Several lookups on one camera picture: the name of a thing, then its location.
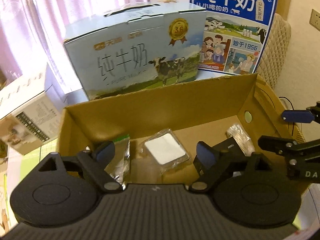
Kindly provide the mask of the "black rectangular product box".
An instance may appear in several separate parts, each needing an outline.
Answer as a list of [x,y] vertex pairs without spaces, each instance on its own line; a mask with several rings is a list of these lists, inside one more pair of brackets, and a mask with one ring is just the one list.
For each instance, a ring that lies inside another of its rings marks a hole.
[[215,146],[209,146],[204,141],[199,141],[196,145],[196,156],[193,161],[198,174],[201,176],[207,173],[224,153],[244,156],[243,151],[232,137]]

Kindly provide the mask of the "silver foil pouch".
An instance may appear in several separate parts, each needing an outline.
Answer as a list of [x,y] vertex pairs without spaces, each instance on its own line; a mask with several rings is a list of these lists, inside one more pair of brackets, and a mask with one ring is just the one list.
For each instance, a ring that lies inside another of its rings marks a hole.
[[115,154],[104,170],[125,189],[130,175],[130,136],[122,135],[112,141]]

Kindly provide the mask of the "cotton swabs bag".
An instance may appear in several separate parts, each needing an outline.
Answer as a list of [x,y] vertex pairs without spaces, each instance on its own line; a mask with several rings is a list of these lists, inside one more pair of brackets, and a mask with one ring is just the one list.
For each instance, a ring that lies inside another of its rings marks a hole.
[[251,138],[239,123],[229,127],[226,134],[228,138],[232,137],[236,141],[245,156],[249,157],[255,151]]

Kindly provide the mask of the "white pads clear pack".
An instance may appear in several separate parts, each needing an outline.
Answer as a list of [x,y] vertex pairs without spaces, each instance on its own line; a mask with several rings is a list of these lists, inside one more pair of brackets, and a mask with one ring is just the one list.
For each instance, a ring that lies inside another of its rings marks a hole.
[[152,163],[162,173],[180,168],[190,159],[185,147],[169,128],[163,129],[144,140],[140,149],[141,154],[150,157]]

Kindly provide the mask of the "brown cardboard box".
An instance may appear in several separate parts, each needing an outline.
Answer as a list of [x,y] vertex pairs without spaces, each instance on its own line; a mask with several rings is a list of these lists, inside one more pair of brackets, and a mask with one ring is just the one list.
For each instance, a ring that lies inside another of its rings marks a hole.
[[281,118],[283,111],[272,88],[257,74],[179,83],[66,107],[56,149],[63,156],[73,156],[129,135],[131,183],[189,185],[198,178],[192,163],[160,173],[150,158],[141,155],[142,142],[169,128],[193,158],[199,141],[214,146],[225,140],[227,129],[236,123],[253,144],[263,135],[304,142],[298,126]]

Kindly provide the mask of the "quilted beige chair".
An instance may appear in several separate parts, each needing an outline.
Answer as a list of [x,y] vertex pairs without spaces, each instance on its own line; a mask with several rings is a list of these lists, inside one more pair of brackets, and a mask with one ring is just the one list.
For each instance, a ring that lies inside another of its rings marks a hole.
[[275,14],[257,73],[275,88],[281,74],[291,39],[291,25]]

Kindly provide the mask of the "white beige appliance box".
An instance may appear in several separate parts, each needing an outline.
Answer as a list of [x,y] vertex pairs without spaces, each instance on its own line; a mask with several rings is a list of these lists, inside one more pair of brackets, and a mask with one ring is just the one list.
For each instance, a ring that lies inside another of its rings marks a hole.
[[1,90],[1,141],[25,155],[54,140],[67,96],[50,67],[32,71]]

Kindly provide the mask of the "dark blue milk carton box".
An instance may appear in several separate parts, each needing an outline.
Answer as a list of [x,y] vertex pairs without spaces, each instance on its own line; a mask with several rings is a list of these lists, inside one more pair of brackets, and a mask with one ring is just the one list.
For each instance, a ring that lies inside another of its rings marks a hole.
[[206,12],[199,69],[252,74],[266,46],[278,0],[190,0]]

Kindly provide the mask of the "light blue milk carton box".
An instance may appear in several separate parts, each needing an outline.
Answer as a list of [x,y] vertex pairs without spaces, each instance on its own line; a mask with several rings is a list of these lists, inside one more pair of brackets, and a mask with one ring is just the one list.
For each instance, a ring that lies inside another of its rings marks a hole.
[[139,4],[70,24],[63,43],[90,100],[193,81],[206,11],[188,2]]

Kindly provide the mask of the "pink curtain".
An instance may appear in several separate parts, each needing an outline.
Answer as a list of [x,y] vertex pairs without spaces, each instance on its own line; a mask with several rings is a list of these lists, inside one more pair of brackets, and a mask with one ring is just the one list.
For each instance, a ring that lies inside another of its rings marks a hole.
[[13,81],[50,67],[65,93],[81,87],[63,48],[66,27],[148,0],[1,0],[1,72]]

